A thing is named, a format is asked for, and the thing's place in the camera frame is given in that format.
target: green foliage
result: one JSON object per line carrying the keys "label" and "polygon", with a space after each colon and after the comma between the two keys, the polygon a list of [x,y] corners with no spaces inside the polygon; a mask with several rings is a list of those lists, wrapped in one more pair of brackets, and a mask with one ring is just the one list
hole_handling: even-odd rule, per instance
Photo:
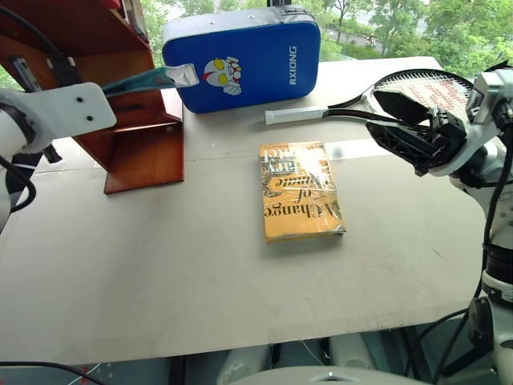
{"label": "green foliage", "polygon": [[155,67],[164,65],[162,59],[162,29],[166,23],[167,7],[156,0],[141,0],[143,6],[144,21],[146,22],[148,39]]}
{"label": "green foliage", "polygon": [[370,22],[377,26],[376,37],[382,42],[382,56],[395,39],[409,38],[424,15],[421,0],[377,0]]}
{"label": "green foliage", "polygon": [[[213,0],[141,0],[156,65],[162,65],[162,27],[169,6],[184,9],[184,16],[212,13]],[[448,71],[471,76],[500,61],[513,60],[512,0],[296,0],[306,8],[321,28],[321,61],[374,59],[380,54],[372,47],[350,44],[355,34],[376,34],[383,43],[383,57],[434,56]],[[220,10],[261,8],[266,0],[220,0]],[[372,26],[355,19],[359,10],[372,11]],[[419,36],[418,20],[426,15],[425,36]],[[330,39],[327,27],[339,30],[346,38]],[[0,87],[16,83],[0,71]]]}
{"label": "green foliage", "polygon": [[213,0],[149,0],[159,2],[161,5],[179,6],[184,12],[184,17],[195,14],[212,14],[214,12]]}
{"label": "green foliage", "polygon": [[344,17],[347,14],[354,14],[359,10],[366,10],[370,8],[372,1],[371,0],[334,0],[333,7],[338,11],[337,17],[337,41],[340,42],[342,29],[342,23],[344,22]]}
{"label": "green foliage", "polygon": [[263,6],[267,6],[266,0],[248,0],[242,6],[244,10],[252,10],[254,8],[262,8]]}
{"label": "green foliage", "polygon": [[180,5],[185,10],[184,16],[212,14],[214,12],[214,2],[212,0],[180,0]]}
{"label": "green foliage", "polygon": [[379,52],[371,46],[357,46],[356,44],[342,44],[342,53],[355,59],[378,59],[381,57]]}
{"label": "green foliage", "polygon": [[239,10],[240,4],[238,0],[221,0],[220,10]]}
{"label": "green foliage", "polygon": [[341,30],[348,34],[363,34],[364,36],[371,36],[376,32],[375,28],[361,24],[354,18],[344,20]]}
{"label": "green foliage", "polygon": [[330,40],[327,34],[322,34],[320,62],[333,62],[341,59],[342,48],[337,42]]}
{"label": "green foliage", "polygon": [[22,89],[18,82],[16,82],[2,66],[0,66],[0,88]]}
{"label": "green foliage", "polygon": [[448,71],[473,76],[513,59],[511,0],[434,0],[427,22],[431,54]]}

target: racket strings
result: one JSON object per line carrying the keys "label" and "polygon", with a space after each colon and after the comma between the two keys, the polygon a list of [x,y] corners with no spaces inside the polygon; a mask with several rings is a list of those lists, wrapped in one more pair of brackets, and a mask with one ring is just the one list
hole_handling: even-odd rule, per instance
{"label": "racket strings", "polygon": [[[464,80],[429,72],[393,75],[383,79],[374,90],[400,91],[425,107],[442,107],[462,120],[467,119],[467,100],[472,92]],[[374,108],[379,105],[372,94],[369,102]]]}

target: white grip tape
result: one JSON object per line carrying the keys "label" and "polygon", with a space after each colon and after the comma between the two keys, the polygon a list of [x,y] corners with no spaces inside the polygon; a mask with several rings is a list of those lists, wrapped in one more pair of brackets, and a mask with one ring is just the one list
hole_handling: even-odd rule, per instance
{"label": "white grip tape", "polygon": [[290,108],[288,110],[276,110],[265,112],[265,124],[297,122],[300,120],[322,119],[324,113],[328,111],[328,106],[313,106]]}

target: cartoon character logo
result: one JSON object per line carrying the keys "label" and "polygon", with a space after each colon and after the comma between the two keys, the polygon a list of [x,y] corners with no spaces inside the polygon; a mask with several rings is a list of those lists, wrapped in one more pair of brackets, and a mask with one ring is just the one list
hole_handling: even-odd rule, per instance
{"label": "cartoon character logo", "polygon": [[226,59],[213,59],[207,63],[201,78],[214,87],[222,87],[229,95],[239,95],[240,88],[239,59],[228,56]]}

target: book cover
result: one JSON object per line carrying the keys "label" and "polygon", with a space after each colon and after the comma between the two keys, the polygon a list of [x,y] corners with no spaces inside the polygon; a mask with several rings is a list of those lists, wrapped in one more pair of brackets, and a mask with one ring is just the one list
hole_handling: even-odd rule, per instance
{"label": "book cover", "polygon": [[260,165],[267,241],[345,232],[323,143],[262,144]]}

